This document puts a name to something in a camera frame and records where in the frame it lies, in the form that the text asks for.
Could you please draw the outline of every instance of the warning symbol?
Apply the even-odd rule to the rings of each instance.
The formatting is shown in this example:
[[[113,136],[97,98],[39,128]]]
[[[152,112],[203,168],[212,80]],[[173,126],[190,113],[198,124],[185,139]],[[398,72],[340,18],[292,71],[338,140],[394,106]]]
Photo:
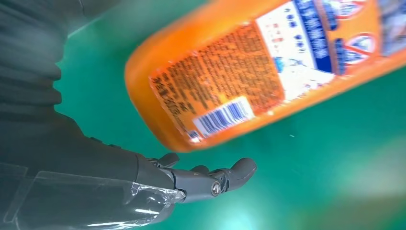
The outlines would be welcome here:
[[[345,64],[352,66],[368,59],[375,51],[376,42],[368,33],[359,34],[345,43]]]
[[[331,6],[336,12],[336,18],[339,20],[350,19],[356,13],[360,12],[366,0],[330,0]]]

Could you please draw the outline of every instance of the green table surface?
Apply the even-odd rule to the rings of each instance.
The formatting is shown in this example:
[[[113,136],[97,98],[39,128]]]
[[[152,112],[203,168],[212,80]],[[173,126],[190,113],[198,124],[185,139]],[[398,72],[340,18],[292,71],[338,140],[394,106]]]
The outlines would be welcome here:
[[[155,31],[203,0],[137,0],[72,34],[60,63],[57,110],[84,133],[148,157],[168,152],[132,106],[124,65]],[[251,157],[243,188],[177,205],[145,230],[405,230],[406,69],[223,145],[180,156],[177,167],[229,167]]]

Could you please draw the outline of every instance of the barcode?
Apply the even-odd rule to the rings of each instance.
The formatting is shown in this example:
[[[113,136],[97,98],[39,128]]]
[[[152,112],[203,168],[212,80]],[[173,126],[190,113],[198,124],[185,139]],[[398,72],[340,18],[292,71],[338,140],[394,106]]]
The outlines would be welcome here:
[[[190,139],[200,138],[200,134],[195,130],[188,132],[188,135],[189,135]]]
[[[254,117],[245,97],[238,97],[193,120],[204,137],[221,132]]]

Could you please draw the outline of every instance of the plastic film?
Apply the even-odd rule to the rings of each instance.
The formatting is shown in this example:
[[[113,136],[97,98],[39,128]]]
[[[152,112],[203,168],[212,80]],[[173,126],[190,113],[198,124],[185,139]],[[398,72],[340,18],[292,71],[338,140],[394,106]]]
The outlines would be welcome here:
[[[0,183],[10,175],[0,174]],[[171,212],[182,191],[130,181],[39,172],[20,178],[1,218],[20,230],[118,230],[140,227]]]

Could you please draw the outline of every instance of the orange bottle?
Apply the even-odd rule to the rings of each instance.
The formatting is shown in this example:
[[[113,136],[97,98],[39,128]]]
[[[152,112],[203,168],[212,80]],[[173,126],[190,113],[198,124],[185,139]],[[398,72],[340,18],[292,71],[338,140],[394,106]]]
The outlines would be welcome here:
[[[406,63],[406,0],[218,0],[131,56],[132,102],[169,149],[214,146]]]

